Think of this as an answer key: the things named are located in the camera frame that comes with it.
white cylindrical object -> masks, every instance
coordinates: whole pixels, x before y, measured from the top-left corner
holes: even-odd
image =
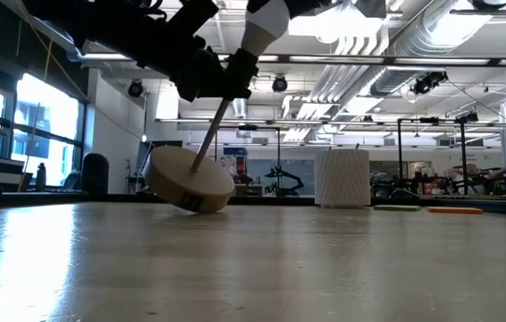
[[[331,149],[315,159],[315,203],[325,208],[370,205],[368,151]]]

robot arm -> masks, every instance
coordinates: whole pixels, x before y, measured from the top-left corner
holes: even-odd
[[[164,14],[158,18],[150,16],[160,13],[159,0],[153,6],[149,6],[148,0],[23,0],[23,3],[31,15],[64,29],[79,51],[86,40],[111,48],[135,60],[141,68],[163,73],[175,83],[180,97],[192,101],[195,97],[249,97],[247,86],[257,71],[257,59],[253,57],[261,55],[286,32],[290,18],[325,1],[330,0],[250,0],[246,18],[251,28],[246,28],[241,49],[230,57],[227,70],[206,41],[195,36],[217,13],[211,0],[184,1],[169,21]]]

ceiling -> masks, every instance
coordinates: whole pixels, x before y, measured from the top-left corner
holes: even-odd
[[[4,3],[18,11],[16,2],[19,0],[4,0]],[[398,35],[399,30],[407,28],[408,23],[419,11],[426,7],[429,0],[405,0],[400,7],[402,15],[392,18],[387,26],[391,35],[391,43]],[[244,14],[247,1],[223,0],[226,11],[222,10],[218,15],[208,21],[198,34],[204,38],[208,45],[218,53],[233,53],[240,45],[244,31]],[[178,0],[164,0],[161,8],[169,16],[172,16],[181,4]],[[337,44],[324,44],[315,37],[302,37],[285,35],[275,41],[267,50],[268,54],[289,55],[312,55],[333,53]],[[496,16],[479,30],[472,38],[451,52],[456,56],[478,57],[506,57],[506,16]],[[132,78],[142,78],[145,87],[150,92],[159,91],[167,80],[157,72],[141,71],[133,63],[125,62],[85,62],[89,67],[100,68],[103,76],[109,81],[126,87]],[[248,118],[273,118],[287,95],[307,95],[315,87],[321,77],[324,65],[311,64],[259,64],[258,76],[249,87],[253,94],[249,99]],[[457,110],[461,106],[468,105],[471,109],[474,98],[480,101],[477,112],[480,120],[486,122],[497,121],[499,104],[505,101],[506,75],[502,68],[447,68],[450,82],[445,82],[429,95],[423,96],[416,102],[409,99],[406,90],[397,91],[393,97],[385,99],[375,107],[370,108],[367,114],[371,114],[375,121],[394,121],[399,117],[412,117],[415,115],[441,116]],[[286,93],[273,93],[271,86],[276,74],[284,74],[289,87]],[[212,116],[215,112],[209,102],[197,100],[193,104],[181,104],[180,114],[182,117]]]

orange object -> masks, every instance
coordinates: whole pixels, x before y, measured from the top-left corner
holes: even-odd
[[[428,207],[431,213],[440,214],[473,214],[482,215],[484,210],[478,208],[460,208],[460,207]]]

wooden surface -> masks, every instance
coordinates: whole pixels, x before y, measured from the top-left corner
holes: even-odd
[[[0,321],[506,321],[506,216],[0,210]]]

